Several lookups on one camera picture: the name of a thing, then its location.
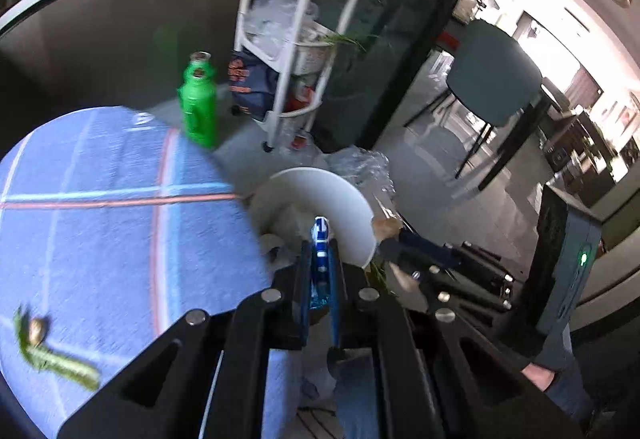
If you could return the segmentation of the blue small wrapper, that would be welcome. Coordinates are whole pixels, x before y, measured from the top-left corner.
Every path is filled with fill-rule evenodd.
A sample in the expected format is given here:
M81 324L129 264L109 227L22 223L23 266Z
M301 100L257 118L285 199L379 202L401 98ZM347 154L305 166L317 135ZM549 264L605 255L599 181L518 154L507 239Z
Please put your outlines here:
M320 309L329 301L330 226L323 216L314 218L311 228L311 308Z

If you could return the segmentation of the white trash bin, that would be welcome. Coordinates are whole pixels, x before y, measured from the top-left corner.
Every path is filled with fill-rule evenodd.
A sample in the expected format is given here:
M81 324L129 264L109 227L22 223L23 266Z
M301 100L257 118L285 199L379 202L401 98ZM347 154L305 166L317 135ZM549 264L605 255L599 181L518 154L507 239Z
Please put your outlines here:
M255 190L247 213L256 231L266 233L290 206L329 220L345 263L361 268L369 265L376 248L371 227L372 208L346 179L314 167L282 170Z

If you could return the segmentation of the clear plastic bag on floor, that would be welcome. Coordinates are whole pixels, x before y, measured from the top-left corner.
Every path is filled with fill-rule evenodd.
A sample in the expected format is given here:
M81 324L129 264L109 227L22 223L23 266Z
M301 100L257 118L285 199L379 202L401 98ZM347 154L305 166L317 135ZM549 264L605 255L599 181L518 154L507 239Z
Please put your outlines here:
M390 210L396 193L390 161L380 151L350 146L324 155L328 170L357 187L372 203Z

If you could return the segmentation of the teal dining chair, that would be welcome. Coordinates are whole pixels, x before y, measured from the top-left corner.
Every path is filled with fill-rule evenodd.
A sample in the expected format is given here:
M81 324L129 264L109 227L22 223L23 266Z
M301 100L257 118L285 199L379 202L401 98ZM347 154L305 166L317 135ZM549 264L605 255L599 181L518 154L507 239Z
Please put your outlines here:
M478 185L483 191L536 132L551 100L544 94L540 69L518 41L484 20L474 20L463 30L446 84L445 91L413 114L404 126L411 126L453 96L484 123L465 161L480 150L492 129L506 126L515 113L521 114L498 149L497 162Z

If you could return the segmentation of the blue plaid tablecloth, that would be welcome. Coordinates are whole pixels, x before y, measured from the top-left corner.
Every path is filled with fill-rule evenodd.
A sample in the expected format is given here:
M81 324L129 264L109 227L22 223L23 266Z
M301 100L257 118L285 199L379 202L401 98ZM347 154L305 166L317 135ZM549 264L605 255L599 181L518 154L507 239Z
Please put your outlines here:
M232 310L271 280L213 156L150 114L68 113L2 158L1 372L48 438L90 391L26 361L17 311L109 381L186 311Z

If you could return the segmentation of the dark blue snack bag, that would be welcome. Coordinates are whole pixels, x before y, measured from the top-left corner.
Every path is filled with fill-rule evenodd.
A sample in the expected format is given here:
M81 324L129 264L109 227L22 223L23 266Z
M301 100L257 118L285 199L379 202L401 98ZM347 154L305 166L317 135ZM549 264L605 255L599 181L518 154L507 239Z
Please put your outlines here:
M228 85L235 112L258 122L272 110L279 73L246 50L233 51L228 65Z

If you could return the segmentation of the green thermos front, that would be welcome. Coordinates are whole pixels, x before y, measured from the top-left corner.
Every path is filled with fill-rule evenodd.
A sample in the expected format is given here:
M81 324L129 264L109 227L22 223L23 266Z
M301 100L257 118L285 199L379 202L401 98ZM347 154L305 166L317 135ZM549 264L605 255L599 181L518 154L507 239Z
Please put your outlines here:
M178 89L183 128L191 140L206 149L217 145L217 90L215 71L208 63L192 63Z

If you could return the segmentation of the green thermos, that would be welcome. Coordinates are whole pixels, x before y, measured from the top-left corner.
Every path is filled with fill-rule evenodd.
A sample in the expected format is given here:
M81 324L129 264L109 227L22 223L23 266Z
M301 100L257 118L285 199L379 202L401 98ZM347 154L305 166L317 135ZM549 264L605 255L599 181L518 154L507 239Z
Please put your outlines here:
M191 140L206 149L217 145L217 90L215 71L208 63L192 63L178 89L183 128Z
M205 76L211 80L215 77L215 69L210 63L210 57L212 55L207 51L194 51L190 55L190 70L200 70Z

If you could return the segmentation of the green thermos rear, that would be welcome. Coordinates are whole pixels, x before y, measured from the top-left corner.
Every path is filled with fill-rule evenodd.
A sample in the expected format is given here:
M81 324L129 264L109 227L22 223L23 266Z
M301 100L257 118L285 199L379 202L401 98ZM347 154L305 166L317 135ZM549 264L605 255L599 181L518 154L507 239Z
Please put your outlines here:
M212 55L207 51L194 51L190 55L190 70L200 70L205 76L211 80L215 77L215 69L210 63L210 57Z

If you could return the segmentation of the green vegetable scrap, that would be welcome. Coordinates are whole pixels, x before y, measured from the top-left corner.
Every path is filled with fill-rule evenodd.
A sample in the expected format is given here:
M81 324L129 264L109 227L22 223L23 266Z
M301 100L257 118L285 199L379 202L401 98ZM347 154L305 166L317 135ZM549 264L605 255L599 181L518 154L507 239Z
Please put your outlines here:
M35 344L30 339L32 319L29 312L22 306L18 307L13 316L13 325L18 349L23 359L36 371L51 372L62 378L85 387L90 391L97 391L101 386L101 372L92 364L51 349L44 344L43 339Z

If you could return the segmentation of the white storage rack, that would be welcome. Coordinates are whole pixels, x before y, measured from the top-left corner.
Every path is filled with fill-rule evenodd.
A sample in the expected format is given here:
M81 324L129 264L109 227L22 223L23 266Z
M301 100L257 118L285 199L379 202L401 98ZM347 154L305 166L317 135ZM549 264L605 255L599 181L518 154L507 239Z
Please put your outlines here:
M311 129L358 0L240 0L233 51L246 50L279 73L262 148L285 128Z

